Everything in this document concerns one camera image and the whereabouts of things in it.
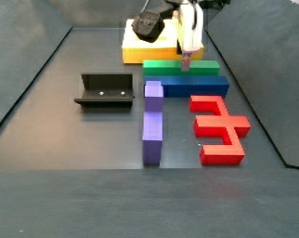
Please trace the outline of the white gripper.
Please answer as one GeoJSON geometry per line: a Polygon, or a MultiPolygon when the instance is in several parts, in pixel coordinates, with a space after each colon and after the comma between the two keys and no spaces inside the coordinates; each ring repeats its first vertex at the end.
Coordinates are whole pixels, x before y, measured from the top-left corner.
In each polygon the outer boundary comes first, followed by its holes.
{"type": "Polygon", "coordinates": [[[181,70],[189,71],[192,53],[198,51],[203,43],[203,9],[197,2],[184,0],[177,16],[177,40],[182,50],[181,70]]]}

